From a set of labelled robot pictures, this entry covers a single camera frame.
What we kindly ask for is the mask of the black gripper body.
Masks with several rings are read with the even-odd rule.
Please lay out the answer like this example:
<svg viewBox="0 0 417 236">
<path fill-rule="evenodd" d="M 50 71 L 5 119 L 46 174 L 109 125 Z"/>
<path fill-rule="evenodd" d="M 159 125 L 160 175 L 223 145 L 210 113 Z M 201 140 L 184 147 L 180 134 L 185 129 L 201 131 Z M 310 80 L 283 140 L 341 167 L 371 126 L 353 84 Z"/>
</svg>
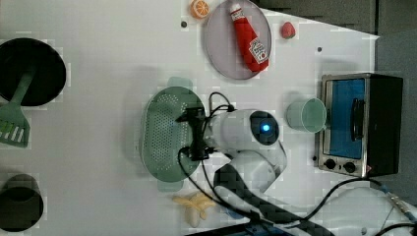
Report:
<svg viewBox="0 0 417 236">
<path fill-rule="evenodd" d="M 203 107 L 186 108 L 176 119 L 177 123 L 187 122 L 192 130 L 192 143 L 189 147 L 189 157 L 193 161 L 201 161 L 209 158 L 213 148 L 205 142 L 206 113 Z"/>
</svg>

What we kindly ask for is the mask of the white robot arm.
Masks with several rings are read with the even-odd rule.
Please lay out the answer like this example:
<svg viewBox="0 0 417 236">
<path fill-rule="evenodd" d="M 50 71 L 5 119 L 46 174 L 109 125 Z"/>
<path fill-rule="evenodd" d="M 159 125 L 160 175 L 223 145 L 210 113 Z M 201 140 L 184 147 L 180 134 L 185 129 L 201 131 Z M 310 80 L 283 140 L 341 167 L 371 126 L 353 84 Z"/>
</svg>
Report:
<svg viewBox="0 0 417 236">
<path fill-rule="evenodd" d="M 416 208 L 384 184 L 375 189 L 332 187 L 317 206 L 297 207 L 266 194 L 287 164 L 272 115 L 259 110 L 234 110 L 207 116 L 188 108 L 176 118 L 192 130 L 192 144 L 178 151 L 201 162 L 215 151 L 230 158 L 208 180 L 221 206 L 265 226 L 266 236 L 416 236 Z"/>
</svg>

